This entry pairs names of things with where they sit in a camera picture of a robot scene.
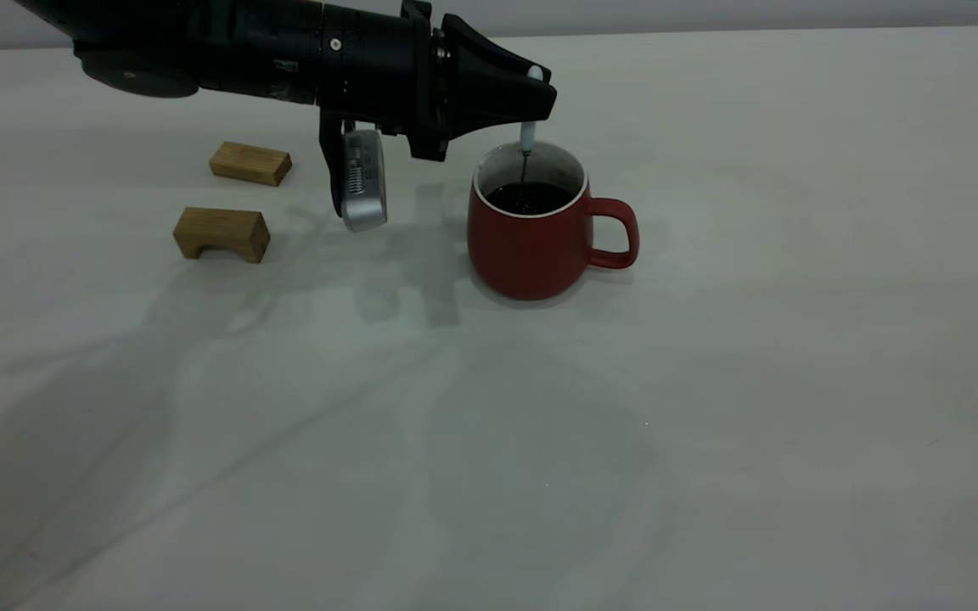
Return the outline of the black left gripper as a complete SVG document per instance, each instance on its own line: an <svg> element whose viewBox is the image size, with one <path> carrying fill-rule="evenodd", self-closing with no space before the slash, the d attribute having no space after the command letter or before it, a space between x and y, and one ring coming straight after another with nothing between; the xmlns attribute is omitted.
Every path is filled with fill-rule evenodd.
<svg viewBox="0 0 978 611"><path fill-rule="evenodd" d="M385 135L407 137L415 159L443 161L447 143L459 137L493 126L544 121L554 111L558 90L547 84L552 78L548 67L521 58L462 17L447 13L440 31L452 59L480 59L493 69L524 76L538 67L541 81L446 80L445 127L431 11L423 1L403 1L398 16L339 5L322 8L316 104L321 109L318 139L327 162L339 162L343 127L353 121L377 125Z"/></svg>

